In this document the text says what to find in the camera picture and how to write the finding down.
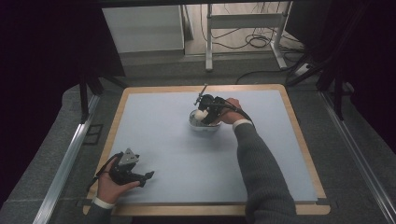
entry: person's left hand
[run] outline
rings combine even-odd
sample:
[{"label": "person's left hand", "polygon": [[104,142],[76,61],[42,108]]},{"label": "person's left hand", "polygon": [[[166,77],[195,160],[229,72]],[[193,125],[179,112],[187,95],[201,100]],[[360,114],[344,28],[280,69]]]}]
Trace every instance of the person's left hand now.
[{"label": "person's left hand", "polygon": [[122,193],[128,189],[133,189],[139,186],[140,182],[135,181],[125,185],[118,185],[113,182],[108,172],[113,165],[116,158],[114,158],[106,167],[105,171],[99,176],[99,184],[97,191],[97,198],[104,201],[105,203],[115,204],[117,199]]}]

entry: table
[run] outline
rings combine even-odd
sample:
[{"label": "table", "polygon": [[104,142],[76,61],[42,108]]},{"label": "table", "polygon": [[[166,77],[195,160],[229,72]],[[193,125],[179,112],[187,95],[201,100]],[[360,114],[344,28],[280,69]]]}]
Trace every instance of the table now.
[{"label": "table", "polygon": [[[130,94],[135,93],[158,93],[158,92],[200,92],[200,86],[183,86],[183,87],[144,87],[144,88],[127,88],[121,99],[120,104],[110,128],[105,148],[99,161],[97,170],[107,161],[111,148],[115,144],[117,130],[120,127],[125,104]],[[303,134],[299,128],[297,118],[295,118],[290,100],[283,86],[281,85],[245,85],[245,86],[209,86],[206,91],[279,91],[283,104],[285,105],[290,123],[300,150],[302,152],[304,162],[307,166],[308,173],[312,179],[318,201],[315,203],[296,203],[298,215],[326,215],[330,212],[330,206],[327,204],[326,194],[321,186],[315,165],[304,141]],[[97,190],[97,183],[92,186],[87,195],[87,199],[91,200]],[[89,206],[84,206],[83,211],[87,213]],[[145,204],[145,205],[118,205],[113,210],[113,215],[117,216],[243,216],[245,214],[245,206],[243,204]]]}]

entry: gray carpet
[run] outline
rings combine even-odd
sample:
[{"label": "gray carpet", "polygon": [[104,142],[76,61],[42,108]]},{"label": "gray carpet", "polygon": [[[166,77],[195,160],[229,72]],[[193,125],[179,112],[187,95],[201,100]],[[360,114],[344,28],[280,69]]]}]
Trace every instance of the gray carpet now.
[{"label": "gray carpet", "polygon": [[[132,87],[234,84],[247,72],[277,70],[272,54],[217,56],[212,73],[205,71],[202,57],[178,59],[177,62],[170,59],[128,62],[123,61],[127,77],[119,79]],[[252,74],[243,77],[238,84],[283,84],[286,74],[287,72]],[[300,220],[303,223],[387,223],[314,88],[316,79],[317,77],[311,77],[296,87],[289,88],[288,93],[332,211],[327,216],[300,216]],[[92,121],[92,126],[103,127],[101,135],[96,144],[95,136],[86,137],[86,144],[78,153],[49,223],[82,223],[82,207],[78,202],[86,196],[85,188],[94,175],[122,95],[120,87],[104,79],[101,81],[105,91]],[[393,201],[396,201],[396,156],[359,115],[348,97],[344,99],[343,112],[367,161]],[[79,94],[78,87],[75,87],[64,94],[63,108],[48,137],[0,211],[0,223],[33,222],[79,119]],[[197,223],[244,223],[242,218],[237,217],[214,218],[212,222],[202,217],[195,220]],[[187,222],[192,223],[192,220],[185,217],[134,219],[134,223]],[[131,223],[131,219],[113,217],[113,223]]]}]

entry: white ball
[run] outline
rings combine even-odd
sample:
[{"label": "white ball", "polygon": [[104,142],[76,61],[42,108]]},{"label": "white ball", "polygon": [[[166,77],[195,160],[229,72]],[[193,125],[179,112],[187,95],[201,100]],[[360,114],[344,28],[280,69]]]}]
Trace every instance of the white ball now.
[{"label": "white ball", "polygon": [[196,111],[195,111],[194,117],[195,117],[197,120],[203,120],[204,118],[206,118],[207,114],[208,114],[208,113],[207,113],[206,110],[204,110],[204,111],[202,111],[202,110],[196,110]]}]

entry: person's right hand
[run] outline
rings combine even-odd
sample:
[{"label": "person's right hand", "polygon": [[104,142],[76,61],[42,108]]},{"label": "person's right hand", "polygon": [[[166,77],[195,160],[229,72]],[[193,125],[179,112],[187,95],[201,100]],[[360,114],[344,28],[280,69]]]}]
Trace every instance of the person's right hand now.
[{"label": "person's right hand", "polygon": [[[226,100],[230,104],[242,109],[242,106],[239,104],[239,101],[234,98],[228,98]],[[224,123],[227,124],[234,124],[237,120],[239,119],[245,119],[245,117],[229,108],[223,108],[221,110],[221,114],[218,119],[216,119],[213,123],[219,123],[220,121],[223,121]]]}]

